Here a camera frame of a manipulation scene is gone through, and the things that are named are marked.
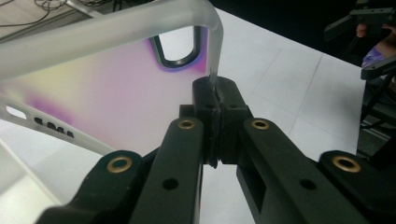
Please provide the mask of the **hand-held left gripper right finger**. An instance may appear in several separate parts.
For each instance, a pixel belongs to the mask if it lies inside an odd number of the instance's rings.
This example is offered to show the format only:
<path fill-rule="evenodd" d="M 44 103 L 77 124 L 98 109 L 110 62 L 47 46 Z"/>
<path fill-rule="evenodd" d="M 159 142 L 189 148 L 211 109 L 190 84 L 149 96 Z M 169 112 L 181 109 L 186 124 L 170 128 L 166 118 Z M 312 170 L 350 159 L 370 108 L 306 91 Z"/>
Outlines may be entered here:
<path fill-rule="evenodd" d="M 217 80 L 217 99 L 217 157 L 237 166 L 256 224 L 369 224 L 278 126 L 251 115 L 233 81 Z"/>

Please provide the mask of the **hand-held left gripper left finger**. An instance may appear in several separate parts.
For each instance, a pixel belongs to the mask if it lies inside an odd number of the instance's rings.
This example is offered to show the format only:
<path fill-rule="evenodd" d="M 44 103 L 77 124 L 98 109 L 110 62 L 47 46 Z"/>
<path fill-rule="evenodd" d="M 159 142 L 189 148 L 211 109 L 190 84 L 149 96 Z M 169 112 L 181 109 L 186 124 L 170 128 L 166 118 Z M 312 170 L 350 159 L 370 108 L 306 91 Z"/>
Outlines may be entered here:
<path fill-rule="evenodd" d="M 193 81 L 193 103 L 170 123 L 129 224 L 199 223 L 203 164 L 217 161 L 216 87 L 207 77 Z"/>

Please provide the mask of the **iridescent phone case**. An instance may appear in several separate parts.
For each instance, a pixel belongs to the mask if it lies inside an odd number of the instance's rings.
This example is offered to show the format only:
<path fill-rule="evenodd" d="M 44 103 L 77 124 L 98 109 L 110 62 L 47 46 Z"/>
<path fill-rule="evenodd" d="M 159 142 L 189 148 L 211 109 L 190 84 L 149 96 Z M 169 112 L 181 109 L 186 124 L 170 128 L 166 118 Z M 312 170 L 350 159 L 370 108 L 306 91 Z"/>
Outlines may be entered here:
<path fill-rule="evenodd" d="M 102 155 L 156 147 L 222 36 L 208 0 L 157 0 L 0 44 L 0 119 Z"/>

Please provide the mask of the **grey metal desk frame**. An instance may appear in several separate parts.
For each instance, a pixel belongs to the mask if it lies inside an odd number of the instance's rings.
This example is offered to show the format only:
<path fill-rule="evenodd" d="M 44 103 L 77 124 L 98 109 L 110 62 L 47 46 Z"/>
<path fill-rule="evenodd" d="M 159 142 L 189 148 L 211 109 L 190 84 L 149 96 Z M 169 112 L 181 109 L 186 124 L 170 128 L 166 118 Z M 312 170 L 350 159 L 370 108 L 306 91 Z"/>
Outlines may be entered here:
<path fill-rule="evenodd" d="M 81 12 L 83 14 L 85 14 L 86 16 L 89 16 L 91 18 L 99 18 L 102 16 L 102 13 L 87 7 L 85 5 L 83 5 L 82 3 L 80 3 L 78 0 L 66 0 L 65 2 L 69 7 L 77 10 L 78 12 Z"/>

